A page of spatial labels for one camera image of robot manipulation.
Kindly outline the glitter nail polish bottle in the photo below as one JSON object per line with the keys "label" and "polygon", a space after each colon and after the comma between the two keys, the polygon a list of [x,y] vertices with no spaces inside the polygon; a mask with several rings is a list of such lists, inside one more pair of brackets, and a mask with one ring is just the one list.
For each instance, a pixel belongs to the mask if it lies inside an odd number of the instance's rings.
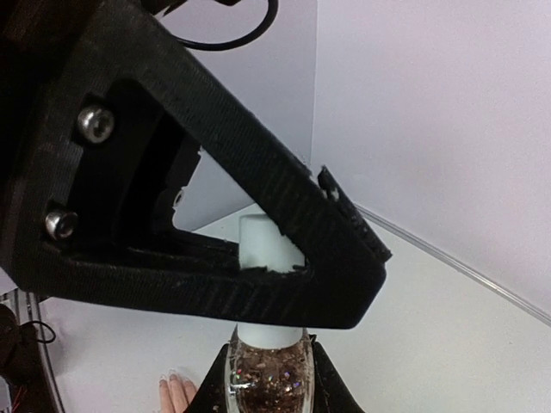
{"label": "glitter nail polish bottle", "polygon": [[237,324],[224,379],[228,412],[313,411],[313,345],[307,330]]}

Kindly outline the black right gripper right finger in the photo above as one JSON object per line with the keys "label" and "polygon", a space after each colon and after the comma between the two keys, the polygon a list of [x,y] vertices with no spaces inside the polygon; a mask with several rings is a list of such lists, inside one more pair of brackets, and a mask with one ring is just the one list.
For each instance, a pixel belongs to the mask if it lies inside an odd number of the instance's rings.
{"label": "black right gripper right finger", "polygon": [[314,363],[313,413],[364,413],[316,335],[310,335]]}

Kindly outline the white nail polish cap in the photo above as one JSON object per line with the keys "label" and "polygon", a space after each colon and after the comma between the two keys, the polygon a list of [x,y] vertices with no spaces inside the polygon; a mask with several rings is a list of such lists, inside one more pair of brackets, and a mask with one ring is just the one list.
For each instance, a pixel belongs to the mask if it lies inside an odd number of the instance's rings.
{"label": "white nail polish cap", "polygon": [[[238,259],[242,269],[266,267],[279,273],[306,263],[300,250],[265,214],[244,215],[239,219]],[[237,323],[236,333],[241,342],[253,348],[280,349],[299,342],[303,329]]]}

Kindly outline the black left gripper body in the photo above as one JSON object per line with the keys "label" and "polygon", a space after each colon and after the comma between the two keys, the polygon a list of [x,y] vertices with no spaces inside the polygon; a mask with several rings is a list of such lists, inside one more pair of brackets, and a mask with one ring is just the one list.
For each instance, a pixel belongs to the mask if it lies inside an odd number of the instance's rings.
{"label": "black left gripper body", "polygon": [[1,5],[4,267],[199,267],[202,241],[157,206],[198,144],[168,112],[201,63],[149,1]]}

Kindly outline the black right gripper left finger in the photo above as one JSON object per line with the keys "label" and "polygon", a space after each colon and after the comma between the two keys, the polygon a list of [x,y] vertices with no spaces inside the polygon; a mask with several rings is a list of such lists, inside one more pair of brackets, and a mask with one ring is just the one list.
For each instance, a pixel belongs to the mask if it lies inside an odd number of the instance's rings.
{"label": "black right gripper left finger", "polygon": [[228,345],[223,345],[185,413],[227,413],[225,386],[227,350]]}

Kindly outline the aluminium table edge rail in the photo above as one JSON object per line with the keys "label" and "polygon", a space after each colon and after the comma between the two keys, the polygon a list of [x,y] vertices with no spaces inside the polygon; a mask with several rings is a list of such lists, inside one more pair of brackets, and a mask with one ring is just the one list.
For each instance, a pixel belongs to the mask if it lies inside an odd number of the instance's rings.
{"label": "aluminium table edge rail", "polygon": [[466,263],[457,260],[450,254],[438,249],[430,243],[425,242],[423,239],[413,235],[409,231],[406,231],[399,226],[391,223],[390,221],[376,215],[375,213],[370,212],[365,207],[360,206],[357,203],[355,203],[355,207],[366,220],[377,224],[378,226],[384,228],[386,231],[391,232],[394,236],[399,237],[400,239],[414,245],[416,248],[436,258],[438,261],[453,268],[459,273],[464,274],[469,279],[496,293],[503,299],[506,299],[520,310],[538,319],[540,322],[546,324],[547,326],[550,326],[550,314],[543,311],[536,305],[532,305],[526,299],[521,298],[509,289],[501,286],[497,282],[491,280],[489,277],[468,266]]}

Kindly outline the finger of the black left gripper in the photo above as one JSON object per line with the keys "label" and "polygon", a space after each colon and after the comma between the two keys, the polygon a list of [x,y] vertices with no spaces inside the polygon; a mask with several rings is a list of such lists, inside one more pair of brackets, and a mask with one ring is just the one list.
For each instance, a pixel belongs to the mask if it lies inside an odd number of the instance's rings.
{"label": "finger of the black left gripper", "polygon": [[318,184],[329,202],[351,224],[357,236],[374,254],[379,262],[387,262],[392,256],[391,250],[380,240],[373,229],[368,225],[360,211],[350,198],[344,193],[341,186],[327,167],[322,167],[318,175]]}
{"label": "finger of the black left gripper", "polygon": [[[8,267],[21,289],[62,299],[238,322],[347,330],[386,277],[308,168],[315,24],[282,13],[250,46],[200,63],[199,91],[171,90],[168,112],[198,144],[157,212],[202,241],[199,267]],[[239,219],[265,214],[306,263],[290,272],[239,264]]]}

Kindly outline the mannequin hand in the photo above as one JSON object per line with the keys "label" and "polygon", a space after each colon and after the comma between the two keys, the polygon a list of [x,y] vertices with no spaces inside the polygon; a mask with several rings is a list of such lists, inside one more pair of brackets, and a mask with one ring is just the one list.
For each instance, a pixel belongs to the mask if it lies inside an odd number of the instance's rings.
{"label": "mannequin hand", "polygon": [[177,370],[170,370],[158,382],[159,413],[183,413],[193,402],[198,388]]}

